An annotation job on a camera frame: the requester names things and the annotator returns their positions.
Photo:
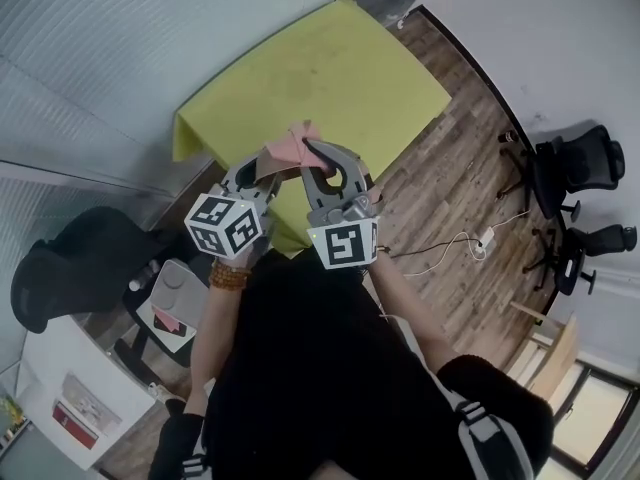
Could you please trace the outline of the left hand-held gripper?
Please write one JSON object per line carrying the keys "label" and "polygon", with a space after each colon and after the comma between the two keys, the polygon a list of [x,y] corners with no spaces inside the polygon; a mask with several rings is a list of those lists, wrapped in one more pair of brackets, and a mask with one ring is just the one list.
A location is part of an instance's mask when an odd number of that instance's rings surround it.
{"label": "left hand-held gripper", "polygon": [[196,199],[184,220],[197,249],[232,267],[250,268],[271,246],[269,204],[282,176],[257,180],[258,153],[231,166],[223,181]]}

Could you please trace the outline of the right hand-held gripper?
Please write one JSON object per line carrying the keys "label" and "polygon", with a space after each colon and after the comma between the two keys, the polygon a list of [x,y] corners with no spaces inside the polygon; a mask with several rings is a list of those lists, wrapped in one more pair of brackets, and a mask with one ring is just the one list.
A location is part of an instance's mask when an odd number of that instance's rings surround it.
{"label": "right hand-held gripper", "polygon": [[[307,216],[307,233],[324,268],[372,264],[377,259],[379,216],[364,193],[370,185],[364,164],[356,153],[341,145],[318,139],[306,139],[305,145],[331,168],[329,173],[319,167],[301,169],[313,210]],[[344,197],[354,198],[345,202]]]}

